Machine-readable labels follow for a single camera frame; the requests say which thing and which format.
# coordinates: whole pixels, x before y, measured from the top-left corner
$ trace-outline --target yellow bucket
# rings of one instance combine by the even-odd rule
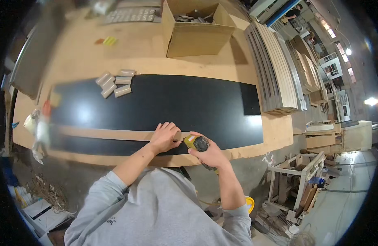
[[[253,200],[250,196],[245,196],[246,199],[246,205],[248,207],[248,212],[251,213],[253,208],[255,207],[255,200]]]

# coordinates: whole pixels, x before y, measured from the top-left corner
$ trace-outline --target gray sweatshirt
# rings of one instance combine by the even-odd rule
[[[64,235],[74,245],[252,245],[247,206],[223,210],[219,226],[180,173],[147,168],[128,188],[114,173],[96,181]]]

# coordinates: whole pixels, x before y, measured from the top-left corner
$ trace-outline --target wooden workbench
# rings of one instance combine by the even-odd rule
[[[13,142],[31,148],[34,137],[23,127],[26,117],[40,108],[51,87],[70,81],[98,77],[104,71],[116,74],[120,69],[134,69],[137,74],[173,74],[210,77],[258,85],[255,67],[244,33],[238,29],[217,56],[166,58],[163,50],[161,23],[121,23],[103,26],[101,19],[84,19],[88,9],[72,13],[65,30],[59,36],[44,71],[39,105],[18,92],[13,122]],[[233,17],[236,25],[245,29],[245,21]],[[96,40],[113,36],[113,46],[96,45]],[[263,155],[293,144],[291,116],[262,113],[264,143],[224,150],[229,159]],[[97,165],[117,165],[127,157],[84,155],[49,150],[50,156]],[[191,155],[156,157],[151,165],[189,166],[199,164]]]

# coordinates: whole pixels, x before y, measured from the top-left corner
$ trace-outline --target yellow power tool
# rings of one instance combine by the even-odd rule
[[[188,135],[186,138],[183,139],[183,142],[188,146],[188,148],[195,149],[199,152],[204,152],[208,149],[209,142],[204,136],[196,136],[196,135]],[[208,166],[205,163],[201,164],[208,170],[217,170],[216,167]]]

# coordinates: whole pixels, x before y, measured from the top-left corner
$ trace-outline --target worker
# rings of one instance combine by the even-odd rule
[[[206,151],[188,153],[218,168],[223,226],[202,210],[181,173],[148,166],[181,144],[173,141],[179,131],[174,123],[159,124],[148,144],[96,181],[66,230],[65,245],[253,245],[244,192],[215,142],[208,139]]]
[[[302,10],[302,5],[297,4],[296,8],[289,10],[285,14],[286,19],[290,20],[290,19],[294,19],[294,18],[298,17],[301,14],[301,10]]]

